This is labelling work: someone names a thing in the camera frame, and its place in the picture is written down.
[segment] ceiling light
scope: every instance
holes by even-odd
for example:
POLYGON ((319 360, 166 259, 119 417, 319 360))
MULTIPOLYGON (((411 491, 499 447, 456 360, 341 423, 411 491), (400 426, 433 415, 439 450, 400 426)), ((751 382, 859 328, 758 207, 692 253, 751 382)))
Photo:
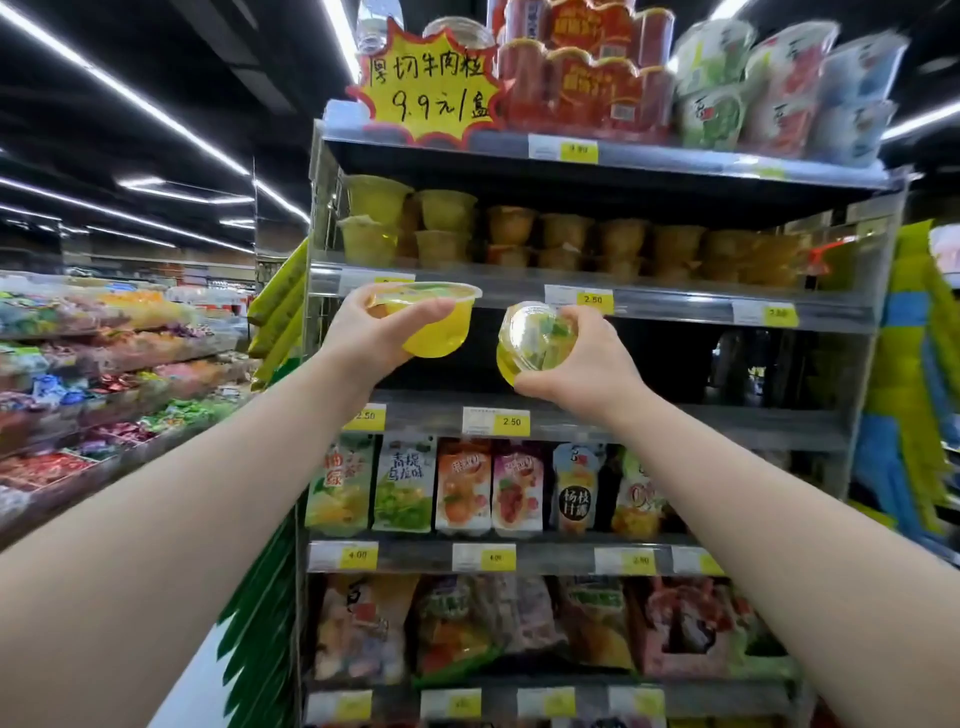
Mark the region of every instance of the ceiling light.
POLYGON ((194 240, 203 240, 204 243, 211 243, 213 245, 219 245, 222 248, 231 248, 234 251, 240 251, 241 253, 250 253, 253 251, 249 248, 241 248, 239 245, 233 245, 232 243, 224 242, 223 240, 217 240, 213 237, 207 237, 206 235, 200 235, 196 232, 186 231, 182 228, 174 228, 172 225, 164 225, 159 223, 156 220, 151 220, 146 217, 138 217, 136 215, 130 215, 127 212, 122 210, 113 209, 112 207, 103 207, 100 205, 94 205, 89 203, 86 200, 78 200, 76 197, 68 197, 67 195, 61 195, 57 192, 51 192, 49 189, 43 189, 42 187, 34 187, 31 184, 26 184, 24 182, 18 182, 17 180, 10 180, 6 177, 0 177, 0 185, 6 187, 12 187, 13 189, 23 190, 24 192, 30 192, 34 195, 39 195, 40 197, 47 197, 51 200, 57 200, 62 203, 67 203, 68 205, 74 205, 77 207, 85 207, 86 209, 92 209, 96 212, 102 212, 105 215, 110 215, 111 217, 118 217, 122 220, 129 220, 132 223, 139 223, 140 225, 146 225, 149 228, 157 228, 158 230, 163 230, 167 232, 172 232, 175 235, 183 235, 184 237, 191 237, 194 240))
MULTIPOLYGON (((343 21, 347 25, 347 30, 349 31, 349 25, 347 24, 347 16, 344 13, 343 6, 340 6, 339 0, 337 0, 337 6, 340 8, 340 13, 343 16, 343 21)), ((53 37, 43 28, 38 26, 34 21, 30 20, 25 15, 14 10, 10 5, 3 0, 0 0, 0 17, 5 18, 13 26, 19 28, 21 31, 26 33, 28 36, 31 36, 43 43, 47 48, 52 50, 58 56, 63 58, 66 61, 70 61, 74 65, 78 66, 82 70, 86 71, 90 76, 93 76, 101 84, 105 85, 107 88, 111 89, 113 92, 122 96, 124 99, 129 101, 131 104, 136 106, 141 111, 152 116, 156 121, 160 122, 163 126, 168 129, 178 133, 183 138, 187 139, 191 144, 193 144, 198 149, 202 150, 205 154, 216 159, 221 164, 226 166, 228 169, 232 170, 238 175, 243 177, 249 177, 251 172, 246 167, 244 167, 240 162, 228 156, 225 152, 222 152, 220 149, 215 147, 210 142, 205 139, 197 136, 185 126, 183 126, 179 121, 174 119, 170 114, 156 106, 152 102, 148 101, 146 98, 141 96, 139 93, 134 91, 128 85, 124 84, 120 80, 114 78, 103 68, 95 65, 93 62, 81 56, 77 51, 70 48, 68 45, 53 37)), ((352 41, 353 36, 348 33, 348 37, 352 41)), ((360 65, 357 62, 357 59, 353 59, 353 66, 356 67, 357 73, 355 77, 359 77, 360 65)), ((309 222, 309 218, 306 213, 303 212, 298 207, 294 207, 291 203, 287 202, 283 198, 274 197, 274 201, 284 209, 293 212, 300 219, 309 222)))
POLYGON ((16 212, 20 215, 30 215, 31 217, 42 217, 45 220, 58 220, 59 217, 54 215, 44 215, 41 212, 31 212, 29 209, 24 209, 23 207, 13 207, 10 205, 0 205, 0 209, 6 210, 7 212, 16 212))
POLYGON ((333 35, 337 37, 340 53, 343 54, 344 61, 347 62, 350 78, 359 81, 360 61, 357 60, 357 42, 353 37, 349 20, 347 20, 347 11, 344 10, 343 0, 321 0, 321 3, 326 11, 326 19, 333 26, 333 35))
POLYGON ((164 248, 176 248, 177 246, 173 243, 164 243, 162 240, 154 240, 152 237, 144 237, 143 235, 131 235, 129 232, 121 231, 112 231, 110 228, 98 228, 95 225, 87 225, 92 231, 105 232, 109 235, 120 235, 120 237, 128 237, 133 240, 140 240, 144 243, 152 243, 154 245, 162 245, 164 248))

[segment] snack package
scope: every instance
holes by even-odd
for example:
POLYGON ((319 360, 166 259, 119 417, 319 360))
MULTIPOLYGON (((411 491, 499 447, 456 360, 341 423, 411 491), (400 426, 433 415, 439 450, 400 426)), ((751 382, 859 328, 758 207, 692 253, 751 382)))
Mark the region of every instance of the snack package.
POLYGON ((332 574, 317 628, 317 680, 406 678, 403 622, 420 578, 411 574, 332 574))
POLYGON ((437 530, 481 536, 491 529, 490 440, 444 440, 437 476, 437 530))
POLYGON ((429 533, 437 438, 387 432, 376 468, 373 530, 429 533))
POLYGON ((624 450, 623 477, 616 494, 612 531, 632 539, 651 539, 660 533, 666 498, 658 495, 636 455, 624 450))
POLYGON ((477 603, 505 655, 550 649, 566 642, 553 616, 542 576, 515 573, 475 577, 477 603))
POLYGON ((344 434, 330 446, 310 485, 303 524, 326 536, 352 536, 369 524, 373 435, 344 434))
POLYGON ((592 667, 636 671, 627 632, 627 605, 619 579, 560 578, 560 621, 573 658, 592 667))
POLYGON ((493 528, 500 536, 515 538, 541 533, 543 461, 523 445, 502 447, 493 460, 493 528))
POLYGON ((475 589, 474 577, 442 576, 420 598, 416 687, 462 680, 499 656, 475 589))
POLYGON ((575 443, 557 446, 553 451, 553 470, 557 484, 550 526, 562 533, 576 534, 593 528, 600 471, 596 448, 575 443))

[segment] price tag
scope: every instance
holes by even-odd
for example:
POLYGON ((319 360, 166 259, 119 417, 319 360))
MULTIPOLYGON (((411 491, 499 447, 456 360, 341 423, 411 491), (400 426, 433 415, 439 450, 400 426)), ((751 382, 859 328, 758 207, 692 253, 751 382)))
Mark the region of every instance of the price tag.
POLYGON ((516 571, 516 544, 454 544, 451 570, 516 571))
POLYGON ((424 720, 472 720, 480 717, 482 707, 483 695, 479 688, 420 694, 420 718, 424 720))
POLYGON ((622 576, 656 576, 657 555, 652 548, 597 546, 593 550, 593 570, 622 576))
POLYGON ((520 688, 516 691, 517 717, 576 717, 577 692, 565 688, 520 688))
POLYGON ((465 435, 530 437, 530 410, 464 407, 461 430, 465 435))

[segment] yellow price label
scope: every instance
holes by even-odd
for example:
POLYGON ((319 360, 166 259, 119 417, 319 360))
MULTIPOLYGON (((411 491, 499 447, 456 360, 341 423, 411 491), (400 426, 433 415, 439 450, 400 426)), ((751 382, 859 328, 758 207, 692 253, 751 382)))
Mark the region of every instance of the yellow price label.
POLYGON ((343 692, 337 698, 334 719, 338 723, 370 720, 373 710, 373 691, 343 692))
POLYGON ((344 430, 383 432, 387 428, 387 405, 368 404, 357 416, 344 425, 344 430))
POLYGON ((484 548, 480 552, 480 571, 516 571, 516 547, 484 548))
POLYGON ((763 308, 763 325, 770 328, 796 328, 800 325, 797 307, 792 303, 777 303, 763 308))
POLYGON ((604 316, 613 315, 613 292, 577 291, 577 305, 589 305, 604 316))
POLYGON ((340 569, 343 571, 376 571, 378 544, 344 546, 340 552, 340 569))
POLYGON ((595 141, 569 139, 560 143, 560 161, 572 161, 578 164, 599 164, 600 147, 595 141))

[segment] store shelf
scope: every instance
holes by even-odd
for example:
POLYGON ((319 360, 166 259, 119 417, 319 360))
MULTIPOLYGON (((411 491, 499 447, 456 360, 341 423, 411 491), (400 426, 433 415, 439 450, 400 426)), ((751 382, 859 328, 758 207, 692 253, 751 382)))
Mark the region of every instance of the store shelf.
MULTIPOLYGON (((323 725, 337 722, 337 709, 350 692, 323 690, 314 681, 306 681, 308 695, 305 725, 323 725)), ((618 675, 567 675, 556 678, 531 678, 525 675, 497 678, 473 678, 460 688, 481 690, 481 715, 472 720, 514 720, 519 717, 549 718, 546 711, 529 713, 517 706, 518 698, 528 704, 525 695, 518 692, 530 689, 569 689, 575 694, 577 717, 596 719, 613 715, 628 715, 622 709, 623 700, 611 701, 611 690, 624 688, 659 689, 663 691, 667 717, 739 717, 789 716, 790 699, 787 686, 775 680, 644 680, 618 675)), ((371 714, 374 722, 420 720, 422 693, 407 687, 379 687, 372 689, 371 714)))
POLYGON ((377 276, 407 274, 417 280, 453 280, 475 285, 483 290, 483 298, 475 305, 482 308, 506 309, 520 301, 543 301, 544 286, 574 289, 602 288, 613 292, 614 315, 630 319, 687 321, 699 324, 751 326, 734 320, 734 308, 765 303, 792 303, 797 310, 797 328, 804 331, 833 333, 872 333, 876 329, 873 309, 850 292, 785 290, 746 285, 723 285, 708 281, 691 282, 687 287, 666 288, 650 285, 620 285, 608 276, 556 271, 505 269, 489 265, 462 265, 442 271, 419 268, 394 268, 374 271, 347 265, 343 255, 318 252, 311 265, 311 295, 344 296, 377 276))

